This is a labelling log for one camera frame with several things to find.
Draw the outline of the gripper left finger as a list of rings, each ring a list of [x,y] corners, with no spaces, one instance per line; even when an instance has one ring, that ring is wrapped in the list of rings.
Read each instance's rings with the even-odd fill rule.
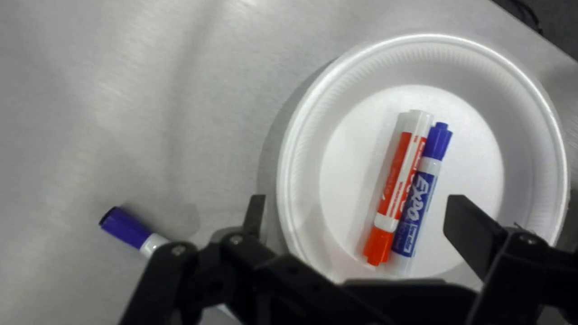
[[[256,194],[243,225],[217,231],[203,249],[189,242],[156,249],[118,325],[194,325],[220,304],[244,325],[393,325],[293,255],[264,245],[265,215],[266,196]]]

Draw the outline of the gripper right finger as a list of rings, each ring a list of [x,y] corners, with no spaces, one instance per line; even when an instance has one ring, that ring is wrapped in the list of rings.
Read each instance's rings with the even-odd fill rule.
[[[503,227],[464,195],[448,196],[443,233],[483,282],[467,325],[536,325],[545,306],[578,325],[578,249]]]

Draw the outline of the white foam plate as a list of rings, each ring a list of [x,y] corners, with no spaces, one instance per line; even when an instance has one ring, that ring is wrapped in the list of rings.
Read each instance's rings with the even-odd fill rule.
[[[361,250],[401,131],[422,110],[453,132],[406,274]],[[446,240],[447,197],[464,194],[501,225],[555,245],[570,193],[561,126],[522,64],[463,37],[411,34],[356,47],[305,88],[285,132],[276,201],[289,251],[336,282],[442,278],[478,288]]]

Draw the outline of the blue marker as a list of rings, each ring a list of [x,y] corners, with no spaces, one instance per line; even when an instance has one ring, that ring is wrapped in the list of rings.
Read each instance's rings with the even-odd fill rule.
[[[410,274],[417,239],[431,205],[452,134],[448,124],[442,122],[437,122],[429,131],[392,243],[390,263],[397,275]]]

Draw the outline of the orange marker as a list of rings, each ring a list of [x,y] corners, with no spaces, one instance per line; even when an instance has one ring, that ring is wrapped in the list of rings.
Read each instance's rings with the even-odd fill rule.
[[[363,249],[363,257],[371,266],[378,267],[388,261],[432,120],[431,114],[419,110],[410,110],[400,115],[401,130],[398,133],[396,150]]]

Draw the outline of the purple marker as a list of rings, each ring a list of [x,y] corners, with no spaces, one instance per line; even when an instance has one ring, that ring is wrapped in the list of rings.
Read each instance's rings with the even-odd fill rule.
[[[140,251],[146,258],[152,257],[159,247],[169,243],[169,239],[149,230],[136,217],[119,206],[108,210],[98,224],[101,230]]]

